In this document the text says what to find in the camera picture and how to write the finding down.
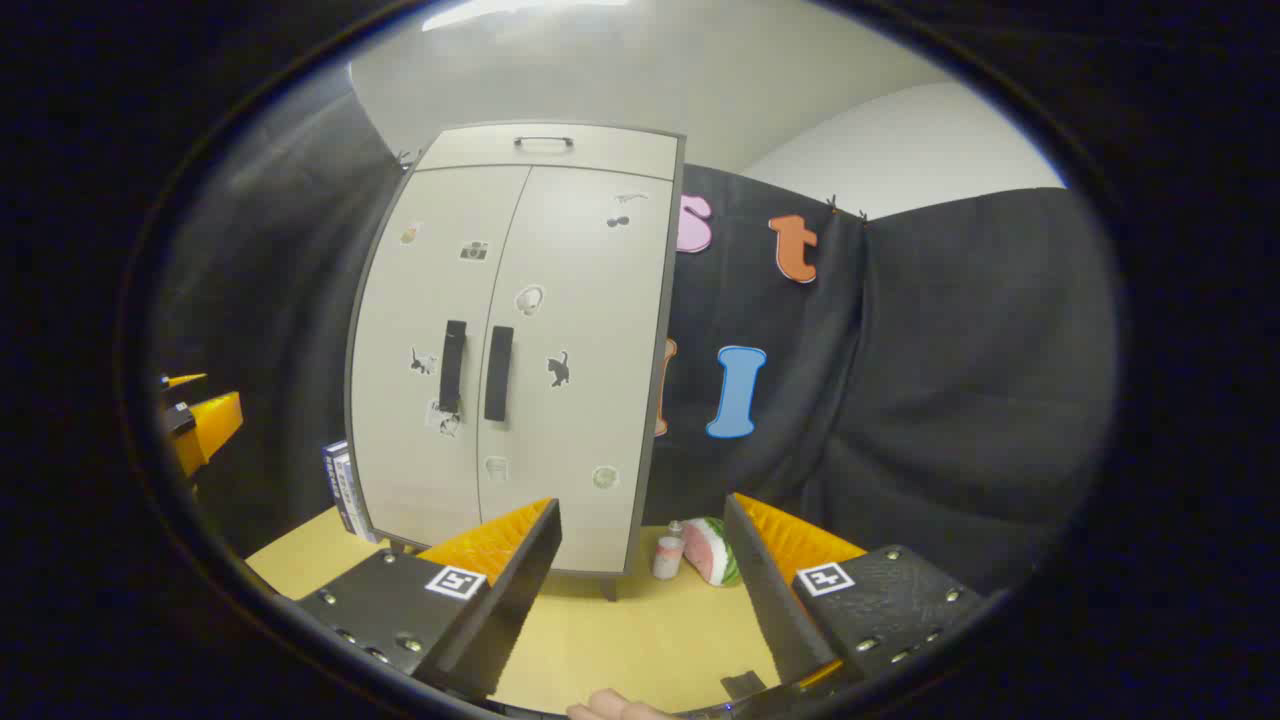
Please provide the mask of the black door handle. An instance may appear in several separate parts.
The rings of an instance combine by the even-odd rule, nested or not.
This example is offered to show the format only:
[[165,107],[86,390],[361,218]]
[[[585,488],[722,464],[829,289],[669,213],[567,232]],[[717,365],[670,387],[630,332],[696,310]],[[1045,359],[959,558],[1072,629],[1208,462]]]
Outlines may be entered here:
[[489,421],[506,421],[511,363],[513,357],[515,329],[509,325],[494,325],[488,346],[488,365],[484,389],[484,418]]
[[440,378],[438,407],[442,413],[457,415],[461,413],[461,380],[465,360],[467,323],[448,320],[440,359]]

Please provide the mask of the beige cabinet door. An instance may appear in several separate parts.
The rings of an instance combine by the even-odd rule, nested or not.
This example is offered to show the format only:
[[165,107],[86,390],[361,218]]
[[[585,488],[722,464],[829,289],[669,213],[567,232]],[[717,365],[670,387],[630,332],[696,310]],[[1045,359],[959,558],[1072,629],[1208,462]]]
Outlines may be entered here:
[[515,329],[506,421],[477,432],[483,518],[559,502],[554,571],[618,577],[655,429],[678,168],[535,165],[489,319]]
[[[349,346],[349,442],[374,528],[404,543],[436,544],[483,520],[483,355],[529,173],[412,172],[367,260]],[[467,323],[457,415],[436,401],[448,320]]]

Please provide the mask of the beige double-door shoe cabinet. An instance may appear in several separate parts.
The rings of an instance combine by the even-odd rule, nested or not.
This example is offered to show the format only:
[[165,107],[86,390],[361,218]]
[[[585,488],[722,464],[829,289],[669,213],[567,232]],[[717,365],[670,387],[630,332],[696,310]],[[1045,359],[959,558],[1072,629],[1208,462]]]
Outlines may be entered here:
[[[513,138],[518,136],[567,136],[572,137],[576,149],[572,152],[563,154],[535,154],[535,152],[520,152],[513,147]],[[393,199],[389,201],[385,211],[383,213],[381,222],[378,232],[375,233],[372,242],[367,251],[367,258],[364,264],[361,278],[358,282],[358,288],[355,296],[353,311],[349,322],[349,334],[347,341],[346,351],[346,436],[349,441],[349,346],[351,336],[353,329],[355,313],[360,297],[360,291],[362,286],[364,274],[367,268],[367,263],[371,251],[378,245],[381,237],[384,224],[389,215],[390,209],[394,206],[396,200],[404,187],[406,181],[410,174],[415,170],[428,170],[428,169],[442,169],[453,167],[526,167],[529,170],[535,165],[554,165],[554,167],[585,167],[585,168],[621,168],[628,169],[646,169],[657,167],[663,161],[672,161],[677,165],[678,172],[676,176],[677,183],[677,196],[673,202],[672,218],[671,218],[671,243],[673,247],[673,256],[669,263],[668,278],[669,278],[669,293],[667,299],[667,309],[664,314],[664,331],[666,337],[660,346],[660,354],[658,363],[655,365],[655,393],[654,393],[654,418],[655,429],[653,432],[652,445],[646,457],[646,469],[644,471],[644,489],[643,498],[639,506],[637,520],[634,525],[631,534],[631,543],[628,547],[627,566],[623,574],[618,577],[594,577],[594,575],[575,575],[552,571],[559,575],[573,575],[573,577],[591,577],[600,582],[602,594],[608,600],[617,600],[618,587],[621,579],[628,573],[632,566],[632,552],[636,543],[636,533],[640,521],[643,520],[644,505],[646,497],[646,487],[649,483],[649,473],[652,465],[652,446],[657,436],[657,421],[660,413],[660,391],[662,391],[662,377],[664,372],[664,352],[667,347],[667,331],[669,323],[669,305],[671,305],[671,292],[672,292],[672,279],[675,270],[675,245],[677,240],[677,220],[676,211],[680,200],[681,183],[684,177],[684,146],[685,140],[680,135],[672,135],[668,132],[659,132],[655,129],[635,129],[612,126],[591,126],[584,123],[549,123],[549,122],[515,122],[515,123],[498,123],[498,124],[472,124],[472,126],[458,126],[442,131],[416,158],[413,167],[404,173],[399,186],[397,187]],[[351,459],[353,464],[355,479],[358,482],[355,466],[355,452],[349,442]],[[398,541],[390,536],[385,536],[376,530],[380,536],[384,536],[392,541],[399,542],[402,544],[411,544]],[[417,546],[422,548],[430,548],[433,546]]]

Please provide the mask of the toy watermelon slice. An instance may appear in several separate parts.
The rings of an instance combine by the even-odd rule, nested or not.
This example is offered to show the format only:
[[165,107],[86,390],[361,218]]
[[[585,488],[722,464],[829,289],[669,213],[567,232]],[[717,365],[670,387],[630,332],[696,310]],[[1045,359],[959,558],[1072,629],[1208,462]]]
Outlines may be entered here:
[[728,543],[724,521],[718,518],[691,518],[682,521],[684,557],[703,580],[713,587],[741,582],[736,555]]

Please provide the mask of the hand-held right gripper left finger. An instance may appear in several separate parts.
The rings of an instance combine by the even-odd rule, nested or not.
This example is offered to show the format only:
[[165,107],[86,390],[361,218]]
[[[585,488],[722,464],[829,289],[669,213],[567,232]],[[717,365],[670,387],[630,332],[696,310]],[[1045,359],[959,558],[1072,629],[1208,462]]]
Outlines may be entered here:
[[420,553],[379,550],[297,606],[375,664],[483,702],[497,692],[561,538],[559,502],[541,498]]

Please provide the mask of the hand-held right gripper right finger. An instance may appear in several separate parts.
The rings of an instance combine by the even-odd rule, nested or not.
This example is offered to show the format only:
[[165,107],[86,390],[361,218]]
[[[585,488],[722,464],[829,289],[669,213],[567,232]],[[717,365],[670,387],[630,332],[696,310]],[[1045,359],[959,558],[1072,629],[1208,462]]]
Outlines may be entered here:
[[909,547],[863,550],[746,495],[727,497],[723,524],[786,691],[876,683],[928,657],[988,603]]

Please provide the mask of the small pink bottle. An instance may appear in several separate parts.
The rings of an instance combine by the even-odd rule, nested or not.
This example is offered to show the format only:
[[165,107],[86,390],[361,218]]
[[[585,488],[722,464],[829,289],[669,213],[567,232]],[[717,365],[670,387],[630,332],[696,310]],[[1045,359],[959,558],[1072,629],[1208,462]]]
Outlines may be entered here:
[[684,524],[671,521],[655,541],[652,575],[660,582],[675,579],[684,560]]

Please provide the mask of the blue and white book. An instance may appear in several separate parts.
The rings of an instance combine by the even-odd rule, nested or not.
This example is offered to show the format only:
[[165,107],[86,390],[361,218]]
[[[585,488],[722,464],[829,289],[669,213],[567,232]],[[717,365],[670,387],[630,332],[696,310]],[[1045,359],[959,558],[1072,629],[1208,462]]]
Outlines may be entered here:
[[323,464],[343,528],[365,542],[379,544],[381,538],[372,528],[358,482],[355,479],[349,443],[343,439],[325,446]]

